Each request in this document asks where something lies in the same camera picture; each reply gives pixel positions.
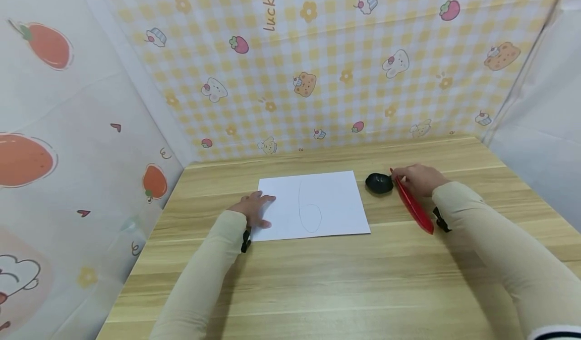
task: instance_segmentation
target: person's left hand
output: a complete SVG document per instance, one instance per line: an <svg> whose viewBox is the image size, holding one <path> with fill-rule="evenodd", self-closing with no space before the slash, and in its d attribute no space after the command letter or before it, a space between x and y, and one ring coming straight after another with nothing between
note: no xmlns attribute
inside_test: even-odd
<svg viewBox="0 0 581 340"><path fill-rule="evenodd" d="M237 211L246 216L248 226L257 226L258 228L270 228L270 221L263 220L260 217L260 209L268 201L274 201L276 198L270 195L262 196L262 191L255 191L249 196L242 196L240 202L230 206L227 210Z"/></svg>

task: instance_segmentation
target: red feather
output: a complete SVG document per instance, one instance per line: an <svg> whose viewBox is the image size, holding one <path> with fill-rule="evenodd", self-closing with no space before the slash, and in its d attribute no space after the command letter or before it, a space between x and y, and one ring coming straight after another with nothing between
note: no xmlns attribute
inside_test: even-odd
<svg viewBox="0 0 581 340"><path fill-rule="evenodd" d="M401 180L399 177L395 177L395 181L397 184L397 188L400 194L401 201L405 204L408 208L412 217L416 219L416 222L420 226L421 229L424 229L429 234L434 234L434 224L428 217L428 215L423 210L420 203L416 201L412 194L408 192L408 190L401 184Z"/></svg>

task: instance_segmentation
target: wooden table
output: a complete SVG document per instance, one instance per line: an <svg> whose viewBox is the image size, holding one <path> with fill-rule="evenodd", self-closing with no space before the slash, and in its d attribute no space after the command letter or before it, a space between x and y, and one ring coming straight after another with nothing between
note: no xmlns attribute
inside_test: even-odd
<svg viewBox="0 0 581 340"><path fill-rule="evenodd" d="M147 339L215 218L262 177L355 171L370 235L254 243L226 276L209 339L520 339L502 286L454 232L429 236L371 172L416 162L474 188L581 275L581 236L471 137L189 166L98 339Z"/></svg>

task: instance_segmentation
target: black ink pot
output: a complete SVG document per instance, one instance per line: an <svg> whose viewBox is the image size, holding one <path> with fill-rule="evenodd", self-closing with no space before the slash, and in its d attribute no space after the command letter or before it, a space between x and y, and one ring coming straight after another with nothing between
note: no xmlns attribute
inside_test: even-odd
<svg viewBox="0 0 581 340"><path fill-rule="evenodd" d="M393 182L391 181L391 176L387 176L379 173L372 173L367 176L365 180L365 186L373 192L374 194L385 194L393 190Z"/></svg>

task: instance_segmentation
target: checkered backdrop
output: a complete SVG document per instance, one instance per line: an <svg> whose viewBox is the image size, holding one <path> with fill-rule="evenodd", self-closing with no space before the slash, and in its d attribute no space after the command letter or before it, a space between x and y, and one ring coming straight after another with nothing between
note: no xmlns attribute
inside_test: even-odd
<svg viewBox="0 0 581 340"><path fill-rule="evenodd" d="M554 1L106 0L196 160L482 136Z"/></svg>

